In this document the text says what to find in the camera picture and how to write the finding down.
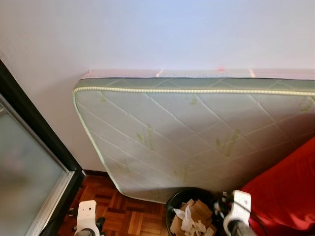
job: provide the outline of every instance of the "crumpled paper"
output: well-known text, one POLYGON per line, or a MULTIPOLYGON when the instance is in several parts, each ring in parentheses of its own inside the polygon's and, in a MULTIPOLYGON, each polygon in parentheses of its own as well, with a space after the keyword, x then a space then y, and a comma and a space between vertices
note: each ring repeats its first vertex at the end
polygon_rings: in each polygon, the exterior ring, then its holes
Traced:
POLYGON ((173 209, 175 214, 180 218, 182 222, 181 229, 185 231, 185 236, 194 236, 196 233, 197 236, 200 236, 201 233, 206 232, 206 226, 201 223, 200 220, 198 222, 194 222, 191 217, 191 211, 189 206, 186 207, 185 211, 180 209, 173 209))
POLYGON ((207 228, 206 232, 202 236, 212 236, 213 234, 214 234, 213 229, 209 227, 207 228))

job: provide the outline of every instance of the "red fabric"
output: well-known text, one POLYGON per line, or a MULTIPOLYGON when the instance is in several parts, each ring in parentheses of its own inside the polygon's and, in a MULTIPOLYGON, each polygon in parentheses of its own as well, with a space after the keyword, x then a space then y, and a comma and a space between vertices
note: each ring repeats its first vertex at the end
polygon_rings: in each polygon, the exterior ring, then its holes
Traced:
MULTIPOLYGON (((315 225, 315 138, 242 189, 269 236, 304 235, 315 225)), ((258 235, 263 230, 251 218, 258 235)))

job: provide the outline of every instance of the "frosted glass door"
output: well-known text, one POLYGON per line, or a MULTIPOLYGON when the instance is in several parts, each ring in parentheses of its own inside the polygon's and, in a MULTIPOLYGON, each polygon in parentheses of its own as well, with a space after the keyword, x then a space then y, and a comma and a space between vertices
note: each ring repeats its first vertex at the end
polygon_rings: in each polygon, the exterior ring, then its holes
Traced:
POLYGON ((0 235, 24 236, 61 174, 57 163, 0 106, 0 235))

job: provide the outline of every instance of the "quilted mattress cover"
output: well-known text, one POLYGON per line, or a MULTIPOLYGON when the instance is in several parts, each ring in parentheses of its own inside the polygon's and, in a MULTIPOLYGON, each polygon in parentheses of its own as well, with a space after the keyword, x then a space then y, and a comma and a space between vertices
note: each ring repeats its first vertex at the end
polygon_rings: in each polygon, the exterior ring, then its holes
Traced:
POLYGON ((117 189, 159 203, 239 188, 315 134, 314 81, 87 78, 73 103, 117 189))

